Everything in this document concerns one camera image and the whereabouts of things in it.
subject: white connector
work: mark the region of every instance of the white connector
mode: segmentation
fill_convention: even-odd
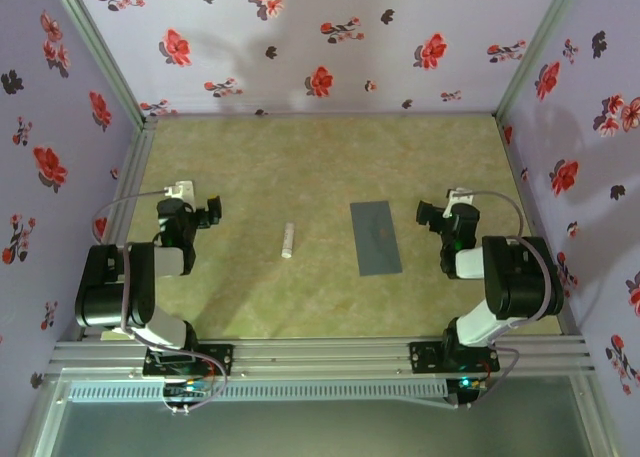
[[[451,207],[454,204],[469,204],[473,202],[473,195],[462,195],[468,194],[469,192],[473,192],[469,189],[463,189],[462,187],[457,187],[455,189],[449,189],[449,193],[447,197],[449,197],[449,202],[447,203],[447,207],[444,209],[442,216],[445,219],[451,217]]]
[[[180,199],[196,210],[195,186],[192,180],[179,180],[176,185],[165,187],[164,191],[167,197]]]

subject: black mounting plate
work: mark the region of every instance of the black mounting plate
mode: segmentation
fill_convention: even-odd
[[[444,359],[441,341],[409,343],[409,361],[414,374],[469,374],[485,372],[486,362],[491,372],[500,370],[498,356],[488,347],[465,347],[465,362],[454,364]]]
[[[233,365],[233,345],[231,344],[198,344],[196,352],[206,354],[218,360],[231,375]],[[209,364],[201,359],[190,359],[180,354],[158,352],[148,349],[142,367],[145,377],[204,377],[211,372]],[[221,375],[216,367],[214,375]]]

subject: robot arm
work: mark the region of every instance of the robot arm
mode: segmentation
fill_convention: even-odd
[[[434,350],[442,372],[468,372],[487,360],[488,346],[517,321],[534,316],[543,304],[543,269],[531,251],[506,237],[486,236],[476,248],[480,212],[470,203],[446,209],[420,202],[416,221],[440,235],[440,267],[450,279],[484,279],[484,299],[468,314],[453,319]],[[562,310],[564,292],[544,239],[525,237],[542,256],[551,276],[551,299],[542,316]]]
[[[129,245],[129,308],[127,326],[147,341],[175,349],[194,350],[193,327],[164,312],[155,301],[155,280],[168,275],[188,275],[196,254],[197,229],[218,224],[220,198],[195,208],[193,183],[178,182],[166,189],[169,198],[157,205],[160,231],[154,242]],[[120,326],[124,290],[123,249],[94,245],[89,249],[75,304],[76,320],[83,327]]]

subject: cable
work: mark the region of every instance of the cable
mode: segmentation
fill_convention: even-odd
[[[478,363],[481,364],[482,367],[484,367],[484,371],[487,373],[487,375],[485,377],[480,379],[480,382],[489,382],[489,378],[491,377],[491,367],[484,360],[481,360]]]
[[[103,205],[102,207],[100,207],[100,209],[98,209],[98,211],[95,214],[93,214],[93,217],[91,218],[91,236],[93,237],[93,240],[95,240],[98,245],[102,244],[102,238],[96,233],[94,222],[96,221],[98,216],[102,214],[102,212],[104,212],[106,209],[108,209],[112,205],[119,204],[120,202],[125,202],[131,199],[137,199],[138,197],[147,197],[149,195],[161,195],[161,194],[164,195],[164,193],[165,193],[164,190],[154,190],[153,192],[142,192],[140,194],[127,195],[126,197],[120,197],[119,199],[116,199],[112,202],[109,202],[106,205]]]
[[[129,242],[127,242],[124,247],[122,248],[122,260],[124,261],[124,289],[122,291],[122,312],[120,314],[120,329],[129,337],[134,338],[135,340],[137,340],[138,342],[140,342],[143,345],[146,345],[149,348],[155,348],[155,349],[159,349],[165,352],[172,352],[174,354],[179,354],[179,355],[188,355],[191,357],[195,357],[201,360],[204,360],[205,362],[209,362],[210,364],[215,365],[219,370],[220,373],[222,374],[222,377],[224,379],[224,382],[222,383],[222,386],[220,386],[220,388],[218,388],[218,390],[216,390],[215,392],[213,392],[213,379],[211,381],[211,395],[209,397],[207,397],[206,399],[198,402],[197,404],[193,404],[193,405],[184,405],[182,409],[179,409],[178,407],[171,407],[167,404],[166,400],[163,400],[162,402],[164,403],[164,405],[166,407],[168,407],[173,413],[181,413],[181,414],[188,414],[189,412],[191,412],[192,410],[196,410],[199,407],[202,407],[206,404],[208,404],[209,402],[211,402],[212,400],[216,399],[220,394],[222,394],[224,392],[224,390],[227,388],[227,384],[229,382],[229,378],[227,376],[227,371],[225,370],[224,366],[215,358],[206,355],[206,354],[202,354],[200,352],[193,352],[191,350],[183,350],[183,349],[173,349],[171,347],[167,347],[165,345],[161,345],[161,344],[156,344],[154,342],[150,342],[147,339],[139,336],[138,334],[136,334],[135,332],[132,332],[128,327],[127,327],[127,317],[128,317],[128,313],[129,313],[129,286],[131,283],[131,263],[129,260],[129,245],[131,245]]]
[[[505,381],[507,376],[511,373],[511,371],[514,369],[514,367],[518,363],[518,360],[520,359],[520,352],[518,352],[517,349],[513,349],[511,347],[498,347],[498,346],[495,345],[495,340],[498,337],[500,337],[501,335],[505,334],[506,332],[509,332],[511,329],[522,327],[522,326],[528,325],[528,324],[530,324],[532,322],[535,322],[535,321],[539,320],[540,317],[542,317],[544,315],[544,313],[547,311],[547,309],[549,307],[549,303],[551,302],[551,290],[552,290],[551,274],[549,273],[549,269],[547,268],[547,264],[545,263],[544,258],[542,257],[542,255],[540,255],[540,252],[538,252],[533,245],[531,245],[529,242],[527,242],[525,239],[523,239],[520,236],[509,236],[509,237],[507,237],[507,239],[517,240],[520,244],[522,244],[524,247],[526,247],[529,252],[531,252],[533,257],[538,262],[538,265],[540,266],[540,269],[542,269],[542,275],[543,275],[543,278],[544,278],[544,297],[542,298],[542,304],[540,305],[540,308],[531,317],[529,317],[527,319],[517,320],[517,321],[513,322],[512,324],[510,324],[508,327],[504,327],[502,329],[499,329],[499,330],[497,330],[496,332],[494,332],[492,335],[490,335],[488,337],[488,339],[487,339],[489,341],[488,347],[491,350],[494,350],[496,352],[497,351],[511,352],[512,354],[514,354],[513,361],[502,372],[502,375],[500,376],[500,378],[491,387],[489,387],[489,389],[484,394],[482,394],[473,403],[473,405],[472,404],[467,404],[468,408],[471,408],[472,406],[475,407],[476,405],[478,405],[478,402],[486,399],[488,395],[490,395],[492,392],[494,392],[495,389],[497,387],[499,387]]]
[[[505,195],[502,192],[496,192],[495,190],[473,190],[471,192],[456,192],[454,190],[453,192],[455,193],[455,195],[458,195],[458,196],[493,195],[495,197],[500,197],[502,200],[506,200],[507,202],[509,202],[511,204],[511,206],[514,209],[516,209],[516,212],[518,213],[518,221],[519,221],[518,237],[522,237],[522,233],[524,232],[524,215],[522,214],[522,210],[520,209],[520,206],[516,203],[515,200],[513,200],[508,195]]]

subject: white ventilation grille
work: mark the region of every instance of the white ventilation grille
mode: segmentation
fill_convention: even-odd
[[[154,402],[162,397],[163,382],[74,382],[74,402]]]
[[[162,397],[162,382],[77,382],[69,399],[74,402],[151,402]],[[398,380],[320,382],[230,382],[216,400],[385,400],[447,396],[445,380],[400,382]]]

